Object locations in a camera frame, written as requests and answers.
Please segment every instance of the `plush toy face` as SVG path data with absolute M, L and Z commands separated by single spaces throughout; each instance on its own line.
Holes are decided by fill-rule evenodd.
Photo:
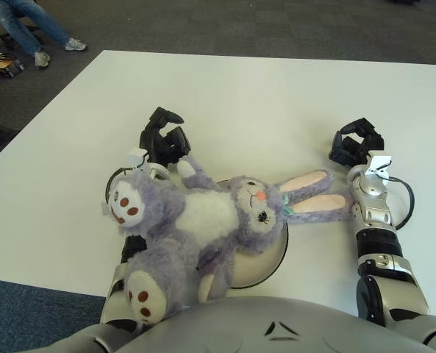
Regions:
M 255 179 L 245 178 L 240 182 L 237 203 L 249 217 L 248 226 L 253 232 L 266 233 L 276 223 L 275 211 L 267 203 L 267 188 L 266 184 Z
M 110 192 L 110 210 L 122 227 L 133 227 L 143 220 L 145 204 L 131 184 L 121 180 Z

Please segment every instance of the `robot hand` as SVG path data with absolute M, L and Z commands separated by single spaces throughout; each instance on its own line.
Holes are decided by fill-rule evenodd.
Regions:
M 167 168 L 169 163 L 177 163 L 180 157 L 190 151 L 190 143 L 180 126 L 171 130 L 165 137 L 160 130 L 167 123 L 182 124 L 177 114 L 158 107 L 141 132 L 139 147 L 149 153 L 149 163 L 157 163 Z

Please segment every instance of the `gray shoe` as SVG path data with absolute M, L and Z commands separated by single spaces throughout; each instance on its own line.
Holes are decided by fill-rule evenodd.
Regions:
M 44 50 L 35 52 L 35 66 L 37 68 L 46 68 L 49 65 L 51 57 Z
M 73 50 L 78 50 L 78 51 L 82 51 L 85 50 L 87 48 L 87 44 L 84 44 L 83 42 L 81 42 L 78 39 L 69 39 L 69 41 L 65 44 L 64 49 L 68 50 L 68 51 L 73 51 Z

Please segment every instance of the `person's leg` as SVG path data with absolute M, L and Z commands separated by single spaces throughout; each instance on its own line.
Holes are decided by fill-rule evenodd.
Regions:
M 71 36 L 57 21 L 33 0 L 5 0 L 13 8 L 30 17 L 45 33 L 65 46 Z
M 36 51 L 41 50 L 36 37 L 13 15 L 10 5 L 5 0 L 0 0 L 0 24 L 28 54 L 34 56 Z

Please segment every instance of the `gray carpet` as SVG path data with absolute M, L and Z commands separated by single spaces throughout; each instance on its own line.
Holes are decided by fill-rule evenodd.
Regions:
M 0 353 L 48 346 L 97 324 L 104 300 L 0 281 Z
M 14 129 L 26 126 L 104 49 L 436 64 L 436 0 L 413 6 L 388 0 L 39 2 L 90 49 L 66 52 L 40 33 L 52 61 L 38 71 L 15 47 L 28 68 L 14 79 L 0 78 L 0 124 Z M 0 282 L 0 352 L 43 346 L 94 324 L 102 305 L 99 297 Z

